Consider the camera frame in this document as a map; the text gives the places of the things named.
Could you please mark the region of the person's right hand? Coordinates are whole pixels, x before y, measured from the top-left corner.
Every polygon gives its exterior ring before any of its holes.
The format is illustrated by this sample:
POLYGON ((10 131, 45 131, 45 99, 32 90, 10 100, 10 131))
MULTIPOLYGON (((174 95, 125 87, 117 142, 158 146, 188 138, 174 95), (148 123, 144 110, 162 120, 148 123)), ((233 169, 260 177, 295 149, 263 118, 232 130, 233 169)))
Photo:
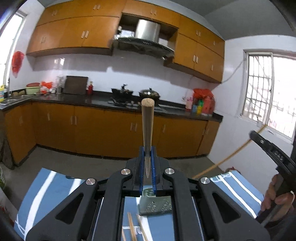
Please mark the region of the person's right hand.
POLYGON ((265 211, 267 209, 271 208, 271 203, 274 201, 275 204, 281 205, 280 211, 285 214, 287 213, 291 207, 292 203, 294 201, 295 195, 291 192, 277 195, 275 190, 275 185, 278 180, 279 174, 276 174, 273 176, 269 187, 265 193, 264 200, 261 203, 261 211, 265 211))

